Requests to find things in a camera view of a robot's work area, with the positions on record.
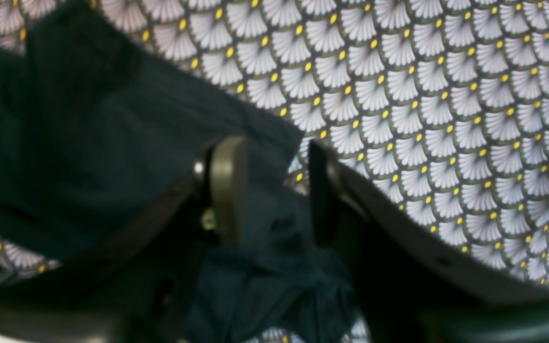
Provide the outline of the right gripper black left finger side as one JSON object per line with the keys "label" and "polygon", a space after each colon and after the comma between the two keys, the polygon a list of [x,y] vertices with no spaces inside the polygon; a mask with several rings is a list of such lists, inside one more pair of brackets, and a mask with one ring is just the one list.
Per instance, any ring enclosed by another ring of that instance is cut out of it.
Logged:
{"label": "right gripper black left finger side", "polygon": [[97,247],[0,288],[0,343],[186,343],[209,252],[244,232],[246,139],[217,140]]}

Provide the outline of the right gripper right finger side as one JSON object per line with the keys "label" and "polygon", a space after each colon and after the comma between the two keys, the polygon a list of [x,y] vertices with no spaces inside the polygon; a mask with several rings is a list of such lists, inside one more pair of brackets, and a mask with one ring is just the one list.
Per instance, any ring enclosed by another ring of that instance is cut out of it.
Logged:
{"label": "right gripper right finger side", "polygon": [[366,178],[309,144],[315,242],[336,251],[375,343],[549,343],[549,290],[431,236]]}

